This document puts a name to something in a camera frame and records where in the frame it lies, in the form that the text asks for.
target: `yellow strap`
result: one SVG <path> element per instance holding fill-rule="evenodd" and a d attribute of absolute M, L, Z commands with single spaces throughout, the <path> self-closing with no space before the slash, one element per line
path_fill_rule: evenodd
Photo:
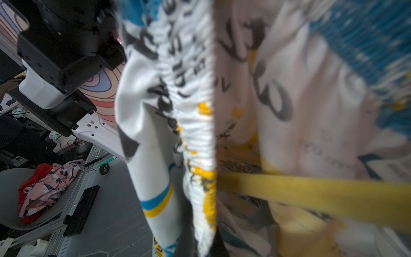
<path fill-rule="evenodd" d="M 411 232 L 411 185 L 220 172 L 217 186 L 265 200 Z"/>

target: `garment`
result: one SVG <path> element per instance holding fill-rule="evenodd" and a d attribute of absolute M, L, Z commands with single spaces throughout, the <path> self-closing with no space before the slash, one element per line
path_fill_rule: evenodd
<path fill-rule="evenodd" d="M 62 164 L 65 162 L 63 155 L 53 152 L 52 146 L 28 128 L 23 128 L 3 149 L 36 163 Z"/>
<path fill-rule="evenodd" d="M 9 115 L 0 115 L 0 149 L 10 144 L 23 130 L 24 124 Z"/>
<path fill-rule="evenodd" d="M 121 3 L 115 116 L 166 256 L 184 218 L 181 170 L 201 257 L 217 226 L 231 256 L 376 254 L 372 225 L 221 192 L 215 179 L 369 179 L 358 156 L 409 154 L 409 1 Z"/>
<path fill-rule="evenodd" d="M 83 160 L 70 161 L 63 166 L 54 164 L 46 177 L 24 188 L 27 194 L 19 211 L 21 218 L 28 217 L 43 208 L 50 208 L 60 199 L 61 194 L 74 181 Z"/>
<path fill-rule="evenodd" d="M 18 212 L 20 213 L 20 209 L 23 206 L 24 200 L 26 199 L 27 193 L 24 192 L 24 189 L 28 186 L 31 186 L 35 184 L 37 181 L 45 178 L 47 174 L 53 169 L 52 165 L 49 165 L 47 163 L 42 163 L 39 166 L 37 166 L 36 170 L 34 171 L 34 174 L 31 178 L 29 178 L 26 182 L 24 182 L 21 187 L 18 189 L 18 203 L 20 204 L 20 207 L 18 209 Z M 41 215 L 41 212 L 36 212 L 28 217 L 23 217 L 20 218 L 20 222 L 24 225 L 30 224 L 36 219 L 38 219 Z"/>

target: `blue stripe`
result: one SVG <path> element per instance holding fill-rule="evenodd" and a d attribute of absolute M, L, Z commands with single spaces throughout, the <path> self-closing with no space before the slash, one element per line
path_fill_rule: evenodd
<path fill-rule="evenodd" d="M 159 194 L 155 198 L 148 200 L 148 201 L 140 201 L 143 209 L 150 211 L 154 209 L 155 207 L 157 207 L 164 200 L 164 198 L 166 198 L 167 194 L 169 193 L 170 185 L 171 185 L 171 181 L 167 185 L 166 189 L 164 189 L 164 191 L 161 192 L 161 194 Z"/>
<path fill-rule="evenodd" d="M 173 162 L 172 164 L 170 164 L 169 166 L 169 173 L 171 172 L 171 170 L 175 167 L 175 162 Z"/>

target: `pile of clothes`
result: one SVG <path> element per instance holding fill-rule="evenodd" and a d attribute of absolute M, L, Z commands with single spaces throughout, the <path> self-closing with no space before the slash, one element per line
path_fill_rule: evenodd
<path fill-rule="evenodd" d="M 43 163 L 36 168 L 33 176 L 18 189 L 18 213 L 22 224 L 32 223 L 42 210 L 51 208 L 60 199 L 79 173 L 82 161 L 70 161 L 63 166 Z"/>

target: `colorful wall mural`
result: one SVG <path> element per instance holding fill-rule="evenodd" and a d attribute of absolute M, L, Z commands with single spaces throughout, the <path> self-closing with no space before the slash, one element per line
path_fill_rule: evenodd
<path fill-rule="evenodd" d="M 17 14 L 0 1 L 0 40 L 16 50 L 17 35 L 27 27 Z M 80 87 L 80 91 L 96 105 L 97 113 L 113 127 L 116 127 L 114 98 L 123 67 L 124 64 L 121 64 L 113 71 L 104 69 Z"/>

